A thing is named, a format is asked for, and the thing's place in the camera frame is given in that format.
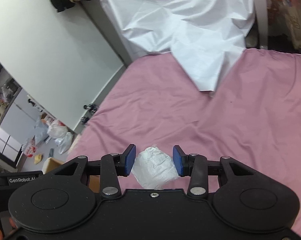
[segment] blue gripper pad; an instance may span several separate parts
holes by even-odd
[[[127,175],[129,175],[132,170],[132,166],[134,165],[135,158],[136,158],[136,146],[134,145],[134,147],[129,151],[129,153],[125,158],[125,173]]]
[[[183,168],[183,164],[181,162],[181,156],[175,146],[172,149],[172,160],[174,161],[174,165],[175,165],[178,175],[183,176],[184,168]]]

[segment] mattress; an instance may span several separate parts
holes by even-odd
[[[229,155],[287,185],[300,199],[293,230],[301,236],[301,55],[247,49],[214,98],[197,91],[170,53],[132,63],[90,119],[68,159],[99,160],[134,143],[175,144],[208,160]],[[134,176],[121,188],[141,188]],[[189,177],[164,188],[187,189]],[[218,189],[209,178],[209,191]]]

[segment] silver bolt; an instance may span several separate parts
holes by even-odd
[[[203,187],[192,187],[190,189],[190,193],[194,195],[203,195],[206,193],[206,189],[204,189]]]
[[[153,192],[153,193],[150,193],[150,196],[151,197],[159,197],[159,194],[157,192]]]
[[[103,188],[103,193],[105,195],[114,195],[118,192],[118,188],[116,187],[105,187]]]

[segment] bed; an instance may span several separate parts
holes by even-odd
[[[300,212],[293,230],[301,236],[301,55],[247,49],[214,98],[199,92],[170,53],[132,63],[90,119],[68,159],[98,160],[134,143],[137,152],[157,145],[172,156],[209,160],[229,155],[293,189]],[[121,188],[141,188],[134,176]],[[187,189],[189,177],[165,188]],[[209,181],[209,191],[218,188]]]

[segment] white sheet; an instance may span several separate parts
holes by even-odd
[[[253,0],[101,0],[133,60],[172,52],[200,91],[216,86],[245,48]]]

